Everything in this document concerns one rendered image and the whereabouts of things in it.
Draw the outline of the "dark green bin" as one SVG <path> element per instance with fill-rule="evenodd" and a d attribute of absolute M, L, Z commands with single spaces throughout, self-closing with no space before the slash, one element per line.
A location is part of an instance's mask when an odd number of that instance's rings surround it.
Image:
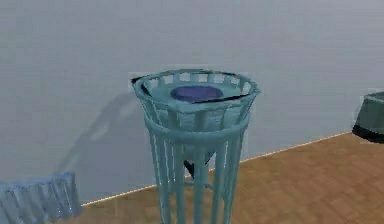
<path fill-rule="evenodd" d="M 352 133 L 370 142 L 384 144 L 384 91 L 364 96 Z"/>

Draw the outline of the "pale blue ribbed bin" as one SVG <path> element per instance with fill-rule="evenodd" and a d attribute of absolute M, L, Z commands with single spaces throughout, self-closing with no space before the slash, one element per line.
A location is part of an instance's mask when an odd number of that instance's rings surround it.
<path fill-rule="evenodd" d="M 0 224 L 56 224 L 81 212 L 73 172 L 0 184 Z"/>

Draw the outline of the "green slatted garbage container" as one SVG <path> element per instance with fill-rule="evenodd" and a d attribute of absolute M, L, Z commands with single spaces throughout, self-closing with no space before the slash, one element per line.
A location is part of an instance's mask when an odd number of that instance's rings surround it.
<path fill-rule="evenodd" d="M 244 133 L 258 85 L 241 74 L 168 70 L 131 80 L 144 110 L 160 224 L 187 224 L 185 188 L 193 190 L 193 224 L 230 224 Z M 212 86 L 223 96 L 174 99 L 181 86 Z"/>

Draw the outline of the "blue garbage can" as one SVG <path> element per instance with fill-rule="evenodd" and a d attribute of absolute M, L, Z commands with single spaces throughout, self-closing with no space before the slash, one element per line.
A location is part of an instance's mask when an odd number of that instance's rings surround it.
<path fill-rule="evenodd" d="M 223 96 L 220 89 L 212 86 L 181 86 L 174 88 L 170 95 L 179 101 L 199 102 L 211 99 L 218 99 Z"/>

